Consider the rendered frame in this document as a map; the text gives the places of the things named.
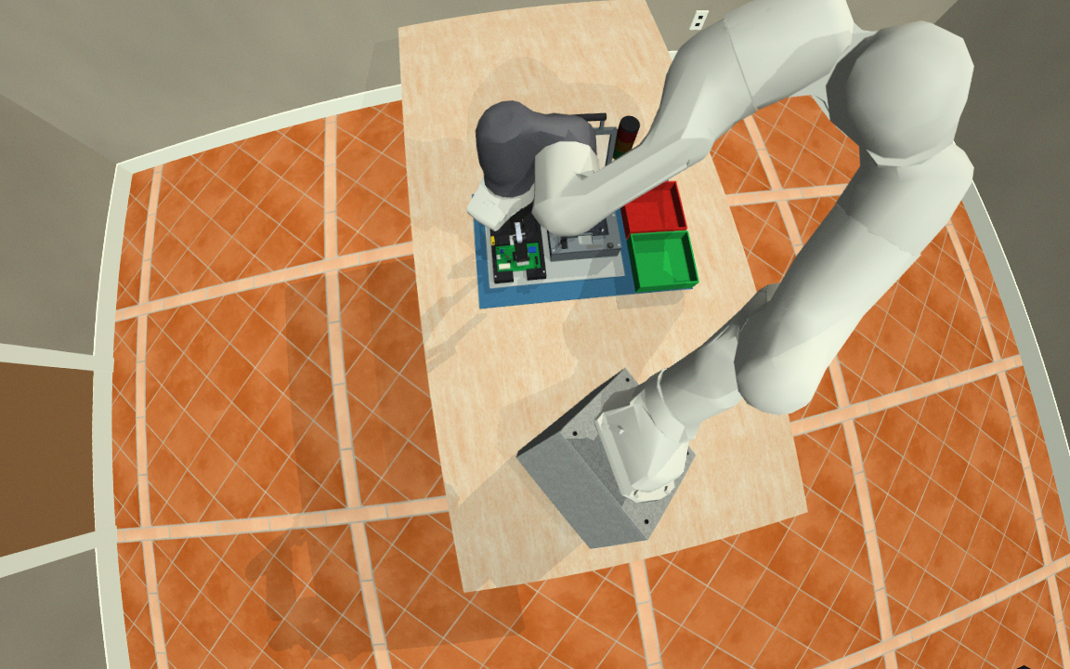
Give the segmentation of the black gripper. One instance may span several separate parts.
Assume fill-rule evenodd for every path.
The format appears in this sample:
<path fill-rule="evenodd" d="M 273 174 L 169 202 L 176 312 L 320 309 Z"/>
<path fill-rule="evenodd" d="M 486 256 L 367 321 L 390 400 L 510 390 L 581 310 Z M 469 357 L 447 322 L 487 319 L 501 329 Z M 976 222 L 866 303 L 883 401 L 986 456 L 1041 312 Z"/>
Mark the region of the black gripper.
<path fill-rule="evenodd" d="M 513 215 L 508 221 L 509 230 L 513 233 L 513 241 L 516 250 L 516 253 L 513 253 L 513 256 L 516 256 L 516 262 L 518 267 L 523 267 L 523 264 L 529 264 L 528 235 L 526 233 L 524 233 L 524 231 L 528 231 L 526 221 L 531 209 L 532 209 L 532 203 L 530 203 L 524 208 L 519 209 L 519 211 L 516 212 L 516 215 Z"/>

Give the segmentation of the red open bin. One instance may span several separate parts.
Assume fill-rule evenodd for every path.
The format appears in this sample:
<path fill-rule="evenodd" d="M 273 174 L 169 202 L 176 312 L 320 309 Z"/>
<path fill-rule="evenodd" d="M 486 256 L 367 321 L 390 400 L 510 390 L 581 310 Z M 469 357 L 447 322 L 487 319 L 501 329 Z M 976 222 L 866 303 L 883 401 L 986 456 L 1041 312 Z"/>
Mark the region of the red open bin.
<path fill-rule="evenodd" d="M 676 181 L 666 181 L 662 185 L 651 188 L 633 202 L 623 206 L 620 211 L 627 240 L 632 233 L 687 230 Z"/>

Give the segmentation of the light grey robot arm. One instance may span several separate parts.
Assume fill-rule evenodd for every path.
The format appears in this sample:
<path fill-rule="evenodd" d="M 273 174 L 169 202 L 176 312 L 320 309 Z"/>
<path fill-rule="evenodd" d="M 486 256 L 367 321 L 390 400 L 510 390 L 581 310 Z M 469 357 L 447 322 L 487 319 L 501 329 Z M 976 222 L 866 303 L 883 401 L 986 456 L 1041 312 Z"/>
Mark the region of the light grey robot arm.
<path fill-rule="evenodd" d="M 603 168 L 576 115 L 508 100 L 476 126 L 484 176 L 468 215 L 498 231 L 532 203 L 542 228 L 566 237 L 699 164 L 780 100 L 812 95 L 859 147 L 856 174 L 784 280 L 672 367 L 613 391 L 594 419 L 620 495 L 636 503 L 670 495 L 704 420 L 742 398 L 776 415 L 808 405 L 865 314 L 954 215 L 975 169 L 954 145 L 975 69 L 959 35 L 924 20 L 870 33 L 846 0 L 754 0 L 724 16 L 681 46 L 645 138 Z"/>

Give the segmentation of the green open-top bin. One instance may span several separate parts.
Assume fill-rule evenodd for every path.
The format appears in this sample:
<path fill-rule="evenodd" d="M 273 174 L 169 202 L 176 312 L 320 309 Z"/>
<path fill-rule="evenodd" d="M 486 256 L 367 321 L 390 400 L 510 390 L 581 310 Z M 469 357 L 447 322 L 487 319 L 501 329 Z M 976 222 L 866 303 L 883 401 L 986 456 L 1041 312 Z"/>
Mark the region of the green open-top bin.
<path fill-rule="evenodd" d="M 627 246 L 636 293 L 693 288 L 699 283 L 688 231 L 635 233 Z"/>

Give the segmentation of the green circuit board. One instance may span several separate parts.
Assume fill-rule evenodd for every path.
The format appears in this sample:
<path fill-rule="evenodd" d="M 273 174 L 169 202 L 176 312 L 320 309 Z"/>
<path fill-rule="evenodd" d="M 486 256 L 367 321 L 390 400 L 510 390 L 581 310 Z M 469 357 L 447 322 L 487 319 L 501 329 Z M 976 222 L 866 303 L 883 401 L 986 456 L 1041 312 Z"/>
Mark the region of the green circuit board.
<path fill-rule="evenodd" d="M 528 244 L 529 254 L 529 264 L 526 267 L 517 267 L 516 256 L 511 253 L 516 253 L 513 245 L 496 246 L 500 249 L 496 250 L 496 270 L 500 271 L 521 271 L 528 269 L 538 269 L 541 267 L 540 253 L 538 243 Z M 538 268 L 535 268 L 538 267 Z"/>

